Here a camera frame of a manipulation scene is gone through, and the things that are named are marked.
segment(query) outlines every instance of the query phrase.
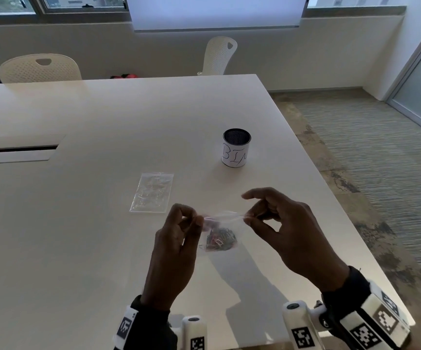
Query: white table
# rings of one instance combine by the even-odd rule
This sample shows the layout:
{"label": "white table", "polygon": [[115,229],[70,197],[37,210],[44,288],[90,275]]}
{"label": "white table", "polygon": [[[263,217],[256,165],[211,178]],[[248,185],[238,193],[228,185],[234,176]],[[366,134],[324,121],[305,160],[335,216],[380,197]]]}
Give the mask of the white table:
{"label": "white table", "polygon": [[[232,127],[252,135],[243,168],[220,161]],[[0,85],[0,137],[45,135],[64,135],[50,160],[0,164],[0,349],[112,347],[165,219],[129,212],[141,172],[174,173],[169,207],[200,213],[243,213],[254,187],[305,201],[337,253],[405,309],[255,75]],[[211,350],[286,341],[282,304],[320,298],[242,234],[241,248],[198,258],[172,307],[174,324],[207,320]]]}

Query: chair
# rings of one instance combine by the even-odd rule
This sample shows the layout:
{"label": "chair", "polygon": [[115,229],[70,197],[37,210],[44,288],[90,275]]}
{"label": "chair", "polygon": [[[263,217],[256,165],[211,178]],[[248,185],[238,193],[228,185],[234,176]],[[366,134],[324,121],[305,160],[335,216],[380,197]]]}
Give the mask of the chair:
{"label": "chair", "polygon": [[19,56],[0,65],[3,83],[82,80],[76,62],[59,54]]}
{"label": "chair", "polygon": [[197,75],[223,75],[237,47],[238,43],[229,37],[215,37],[209,40],[202,72],[198,72]]}

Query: white window blind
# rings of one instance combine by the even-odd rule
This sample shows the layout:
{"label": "white window blind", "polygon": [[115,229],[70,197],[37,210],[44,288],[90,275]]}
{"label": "white window blind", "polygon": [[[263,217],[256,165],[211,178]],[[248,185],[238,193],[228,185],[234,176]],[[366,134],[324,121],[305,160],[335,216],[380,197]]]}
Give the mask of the white window blind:
{"label": "white window blind", "polygon": [[299,26],[306,0],[127,0],[136,31]]}

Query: plastic bag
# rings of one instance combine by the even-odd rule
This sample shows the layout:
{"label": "plastic bag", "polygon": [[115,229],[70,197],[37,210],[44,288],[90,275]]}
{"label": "plastic bag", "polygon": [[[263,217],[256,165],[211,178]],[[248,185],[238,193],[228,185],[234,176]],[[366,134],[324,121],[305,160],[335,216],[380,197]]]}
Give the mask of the plastic bag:
{"label": "plastic bag", "polygon": [[173,173],[143,173],[130,212],[166,212]]}
{"label": "plastic bag", "polygon": [[238,246],[239,232],[244,228],[243,215],[224,211],[204,217],[199,248],[205,252],[228,251]]}

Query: bag of paper clips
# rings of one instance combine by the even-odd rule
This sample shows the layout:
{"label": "bag of paper clips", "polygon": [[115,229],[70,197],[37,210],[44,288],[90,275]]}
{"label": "bag of paper clips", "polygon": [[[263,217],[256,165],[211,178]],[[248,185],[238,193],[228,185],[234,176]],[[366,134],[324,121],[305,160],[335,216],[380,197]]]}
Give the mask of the bag of paper clips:
{"label": "bag of paper clips", "polygon": [[228,251],[238,245],[237,235],[245,227],[243,215],[224,211],[204,217],[199,248],[205,252]]}

